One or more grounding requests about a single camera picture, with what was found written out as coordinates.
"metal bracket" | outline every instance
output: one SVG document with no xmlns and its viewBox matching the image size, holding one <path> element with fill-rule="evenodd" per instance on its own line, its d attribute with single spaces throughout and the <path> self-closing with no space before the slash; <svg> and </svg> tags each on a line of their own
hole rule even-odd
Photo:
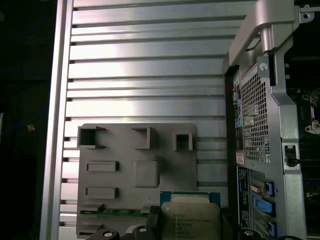
<svg viewBox="0 0 320 240">
<path fill-rule="evenodd" d="M 224 70 L 238 64 L 252 40 L 261 33 L 263 52 L 278 48 L 298 27 L 294 0 L 258 0 L 245 18 L 224 59 Z"/>
<path fill-rule="evenodd" d="M 256 58 L 256 64 L 258 66 L 258 77 L 260 78 L 270 78 L 270 68 L 269 68 L 269 57 L 258 56 Z"/>
<path fill-rule="evenodd" d="M 315 19 L 315 12 L 320 12 L 320 7 L 310 7 L 305 5 L 299 8 L 299 22 L 306 24 Z"/>
</svg>

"ventilation holes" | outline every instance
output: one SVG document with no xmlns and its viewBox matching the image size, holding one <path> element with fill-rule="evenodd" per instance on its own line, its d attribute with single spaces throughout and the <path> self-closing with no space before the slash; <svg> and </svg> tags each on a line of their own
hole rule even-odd
<svg viewBox="0 0 320 240">
<path fill-rule="evenodd" d="M 256 73 L 241 88 L 244 154 L 247 160 L 270 162 L 266 83 Z"/>
</svg>

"perforated metal mesh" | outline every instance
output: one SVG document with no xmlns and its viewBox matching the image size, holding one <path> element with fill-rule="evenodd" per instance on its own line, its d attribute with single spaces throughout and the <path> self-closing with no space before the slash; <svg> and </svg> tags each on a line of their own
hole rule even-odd
<svg viewBox="0 0 320 240">
<path fill-rule="evenodd" d="M 253 222 L 252 223 L 252 229 L 257 231 L 258 233 L 260 233 L 260 235 L 263 237 L 263 238 L 267 238 L 267 237 L 270 237 L 267 233 L 266 233 L 266 230 L 264 230 L 259 224 L 257 224 L 256 222 Z"/>
<path fill-rule="evenodd" d="M 250 170 L 250 180 L 255 180 L 264 184 L 266 175 L 262 172 Z"/>
<path fill-rule="evenodd" d="M 265 229 L 268 228 L 268 219 L 266 216 L 264 216 L 263 214 L 261 214 L 259 211 L 253 209 L 252 210 L 252 215 L 254 217 L 254 219 L 260 223 Z"/>
<path fill-rule="evenodd" d="M 266 91 L 257 73 L 241 88 L 245 159 L 269 163 Z"/>
</svg>

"silver metal frame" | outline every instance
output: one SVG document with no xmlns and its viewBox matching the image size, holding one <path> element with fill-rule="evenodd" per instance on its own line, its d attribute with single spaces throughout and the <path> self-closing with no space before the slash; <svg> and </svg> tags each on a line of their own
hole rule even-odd
<svg viewBox="0 0 320 240">
<path fill-rule="evenodd" d="M 256 73 L 267 86 L 270 162 L 245 159 L 242 167 L 264 173 L 274 181 L 278 235 L 301 239 L 307 239 L 302 173 L 299 164 L 290 167 L 286 159 L 286 147 L 295 147 L 296 157 L 300 158 L 298 115 L 296 104 L 286 91 L 284 55 L 293 46 L 291 34 L 299 24 L 312 21 L 314 12 L 319 10 L 308 5 L 299 8 L 293 0 L 258 0 L 224 59 L 225 73 L 231 66 L 239 65 L 240 87 Z M 258 33 L 260 43 L 247 50 Z M 274 53 L 275 86 L 270 85 L 269 76 L 261 73 L 257 62 L 258 56 L 268 53 Z"/>
<path fill-rule="evenodd" d="M 300 165 L 290 167 L 286 162 L 286 146 L 294 146 L 299 159 L 298 115 L 295 103 L 286 93 L 284 54 L 291 48 L 292 39 L 275 53 L 276 86 L 270 86 L 269 77 L 261 77 L 266 84 L 266 103 L 270 162 L 244 160 L 242 167 L 264 173 L 274 181 L 277 232 L 279 236 L 291 235 L 307 238 L 303 182 Z M 242 79 L 240 88 L 258 72 L 255 65 Z"/>
<path fill-rule="evenodd" d="M 57 3 L 40 239 L 58 239 L 73 0 Z"/>
</svg>

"blue tab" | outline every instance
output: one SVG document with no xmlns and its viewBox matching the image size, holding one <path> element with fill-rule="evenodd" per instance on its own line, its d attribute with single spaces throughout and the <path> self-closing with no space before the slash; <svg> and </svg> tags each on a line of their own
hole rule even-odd
<svg viewBox="0 0 320 240">
<path fill-rule="evenodd" d="M 264 189 L 265 192 L 270 196 L 270 197 L 274 197 L 275 196 L 275 185 L 273 182 L 271 181 L 267 181 L 264 183 Z"/>
<path fill-rule="evenodd" d="M 243 118 L 240 116 L 235 119 L 235 128 L 241 128 L 244 125 Z"/>
<path fill-rule="evenodd" d="M 277 224 L 275 222 L 268 222 L 268 232 L 272 237 L 277 236 Z"/>
<path fill-rule="evenodd" d="M 272 214 L 274 212 L 273 204 L 262 197 L 253 197 L 253 205 L 255 208 L 260 209 L 261 211 Z"/>
</svg>

